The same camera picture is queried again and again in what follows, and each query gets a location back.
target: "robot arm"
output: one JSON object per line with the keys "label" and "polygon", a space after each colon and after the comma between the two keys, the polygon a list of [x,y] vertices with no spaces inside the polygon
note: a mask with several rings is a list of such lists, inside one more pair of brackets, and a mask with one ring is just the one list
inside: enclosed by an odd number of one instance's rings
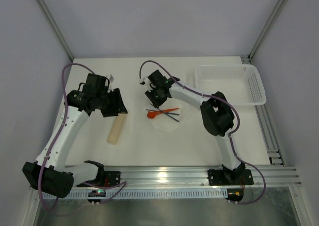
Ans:
{"label": "robot arm", "polygon": [[[103,117],[127,113],[119,89],[110,91],[110,83],[108,81],[106,86],[106,80],[107,78],[104,76],[88,74],[82,91],[79,88],[67,95],[68,115],[45,164],[42,177],[43,192],[64,198],[69,194],[73,185],[87,181],[97,186],[104,184],[104,166],[102,164],[85,161],[78,166],[65,168],[65,162],[79,130],[93,111],[100,110]],[[56,127],[49,142],[35,162],[26,162],[23,167],[23,172],[34,189],[38,188],[40,168],[58,130],[59,127]]]}
{"label": "robot arm", "polygon": [[[245,170],[245,165],[234,156],[228,136],[234,126],[234,114],[231,108],[218,100],[200,96],[190,90],[184,89],[175,83],[173,79],[164,77],[158,70],[148,77],[141,79],[140,84],[145,84],[146,78],[150,82],[150,89],[145,92],[145,95],[155,108],[159,108],[168,98],[174,98],[182,100],[201,111],[205,129],[215,136],[217,140],[222,154],[222,166],[225,178],[229,183],[236,181]],[[221,92],[217,92],[216,94],[213,94],[213,96],[222,98],[226,101],[224,94]],[[234,147],[236,147],[233,137],[232,140]]]}

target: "gray wall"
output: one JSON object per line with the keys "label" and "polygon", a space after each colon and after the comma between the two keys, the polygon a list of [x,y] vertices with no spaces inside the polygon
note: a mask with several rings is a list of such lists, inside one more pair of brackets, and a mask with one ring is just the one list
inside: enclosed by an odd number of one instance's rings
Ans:
{"label": "gray wall", "polygon": [[319,1],[289,0],[254,64],[288,164],[319,212]]}
{"label": "gray wall", "polygon": [[49,139],[69,62],[34,0],[0,0],[0,224],[26,209],[22,167]]}
{"label": "gray wall", "polygon": [[249,54],[276,0],[45,0],[76,58]]}

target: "orange spoon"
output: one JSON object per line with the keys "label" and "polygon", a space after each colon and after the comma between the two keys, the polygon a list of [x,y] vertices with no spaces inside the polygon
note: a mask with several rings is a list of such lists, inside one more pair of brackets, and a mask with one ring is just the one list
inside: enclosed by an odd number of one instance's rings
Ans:
{"label": "orange spoon", "polygon": [[168,109],[168,110],[162,110],[162,112],[160,112],[160,111],[149,111],[146,116],[147,116],[149,119],[153,119],[153,118],[155,118],[155,116],[160,115],[160,114],[163,114],[163,112],[168,113],[168,112],[171,112],[171,111],[174,111],[174,110],[179,110],[179,108]]}

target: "gray floor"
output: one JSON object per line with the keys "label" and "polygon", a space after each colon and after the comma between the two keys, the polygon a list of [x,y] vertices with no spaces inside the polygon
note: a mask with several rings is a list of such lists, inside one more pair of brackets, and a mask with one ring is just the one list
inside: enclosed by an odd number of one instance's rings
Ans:
{"label": "gray floor", "polygon": [[[246,189],[243,200],[255,198],[261,189]],[[60,201],[55,213],[66,214],[83,201]],[[87,206],[68,217],[43,209],[35,226],[298,226],[288,188],[268,188],[257,203],[242,206],[225,199],[121,200]]]}

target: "white plastic basket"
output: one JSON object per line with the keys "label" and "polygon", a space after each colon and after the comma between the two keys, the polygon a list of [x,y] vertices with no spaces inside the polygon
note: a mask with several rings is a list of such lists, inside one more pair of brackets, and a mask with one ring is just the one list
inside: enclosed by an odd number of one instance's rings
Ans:
{"label": "white plastic basket", "polygon": [[234,106],[266,103],[260,75],[253,65],[205,65],[195,71],[195,87],[205,93],[222,92]]}

